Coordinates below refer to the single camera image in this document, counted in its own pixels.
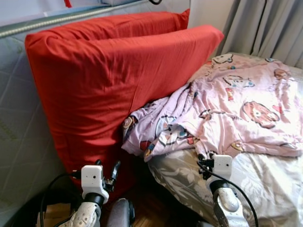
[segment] cartoon print blanket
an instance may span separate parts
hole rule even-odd
[[[123,149],[144,155],[145,161],[193,147],[206,157],[302,154],[303,108],[286,65],[225,54],[196,74],[199,78],[170,97],[147,104],[124,121]]]

